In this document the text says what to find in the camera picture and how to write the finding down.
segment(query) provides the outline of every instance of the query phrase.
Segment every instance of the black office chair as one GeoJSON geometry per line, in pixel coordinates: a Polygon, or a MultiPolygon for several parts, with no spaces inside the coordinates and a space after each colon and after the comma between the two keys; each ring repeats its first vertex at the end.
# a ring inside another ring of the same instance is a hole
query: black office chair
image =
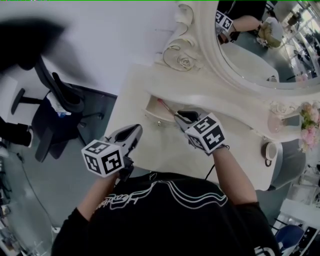
{"type": "Polygon", "coordinates": [[[31,126],[40,139],[35,158],[42,163],[48,153],[54,159],[58,159],[69,140],[79,138],[83,146],[85,146],[86,142],[78,130],[78,125],[85,127],[86,123],[81,122],[81,120],[88,117],[97,116],[102,120],[104,114],[96,112],[83,115],[85,107],[83,93],[73,88],[71,84],[62,82],[57,73],[54,72],[51,76],[41,57],[34,68],[43,85],[50,89],[61,106],[71,113],[71,115],[60,118],[47,98],[40,100],[24,97],[24,89],[21,89],[15,98],[11,107],[12,114],[14,114],[20,103],[40,104],[32,119],[31,126]]]}

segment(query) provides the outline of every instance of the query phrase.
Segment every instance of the mirror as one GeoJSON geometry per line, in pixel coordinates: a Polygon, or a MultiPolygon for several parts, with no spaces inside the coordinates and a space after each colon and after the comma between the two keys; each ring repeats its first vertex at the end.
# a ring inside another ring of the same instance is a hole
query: mirror
{"type": "Polygon", "coordinates": [[[215,32],[240,76],[275,89],[320,84],[320,4],[311,1],[220,1],[215,32]]]}

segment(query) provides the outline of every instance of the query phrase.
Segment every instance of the blue chair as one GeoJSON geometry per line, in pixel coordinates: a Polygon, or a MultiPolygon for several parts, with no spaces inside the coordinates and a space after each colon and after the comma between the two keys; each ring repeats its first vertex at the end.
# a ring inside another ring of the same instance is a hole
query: blue chair
{"type": "Polygon", "coordinates": [[[277,243],[282,243],[280,251],[283,252],[292,246],[296,246],[301,238],[304,236],[305,231],[296,225],[286,225],[278,230],[275,234],[277,243]]]}

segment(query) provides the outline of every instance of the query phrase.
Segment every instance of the floor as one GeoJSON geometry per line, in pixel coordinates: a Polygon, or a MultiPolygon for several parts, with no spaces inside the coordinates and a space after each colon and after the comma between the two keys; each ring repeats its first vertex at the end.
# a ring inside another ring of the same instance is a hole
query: floor
{"type": "Polygon", "coordinates": [[[268,49],[262,47],[257,42],[256,36],[248,32],[240,33],[238,39],[234,43],[258,55],[259,57],[264,59],[270,66],[275,68],[279,73],[280,83],[295,82],[294,79],[287,80],[295,74],[291,67],[289,56],[284,47],[282,47],[280,50],[278,48],[268,49]]]}
{"type": "MultiPolygon", "coordinates": [[[[85,114],[96,111],[105,114],[103,120],[90,118],[86,121],[85,128],[79,128],[83,138],[89,142],[99,139],[104,134],[116,100],[92,92],[85,94],[85,114]]],[[[20,153],[24,164],[11,153],[10,158],[5,160],[4,166],[13,191],[10,204],[12,213],[8,216],[11,229],[23,246],[31,249],[41,243],[38,250],[44,253],[50,251],[53,242],[51,226],[60,227],[63,224],[84,197],[96,176],[88,172],[83,163],[81,156],[83,146],[78,139],[68,143],[58,160],[48,155],[43,163],[35,159],[38,143],[39,140],[35,138],[32,148],[11,145],[10,150],[20,153]]],[[[289,186],[285,186],[271,192],[257,191],[260,206],[270,223],[279,214],[288,189],[289,186]]]]}

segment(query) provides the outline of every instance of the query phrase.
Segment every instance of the chair armrest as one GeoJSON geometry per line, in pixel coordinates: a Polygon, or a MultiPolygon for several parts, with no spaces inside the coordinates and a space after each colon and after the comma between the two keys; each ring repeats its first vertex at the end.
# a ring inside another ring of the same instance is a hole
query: chair armrest
{"type": "Polygon", "coordinates": [[[53,137],[53,132],[49,128],[46,128],[35,153],[35,159],[37,159],[40,163],[45,160],[49,152],[53,137]]]}

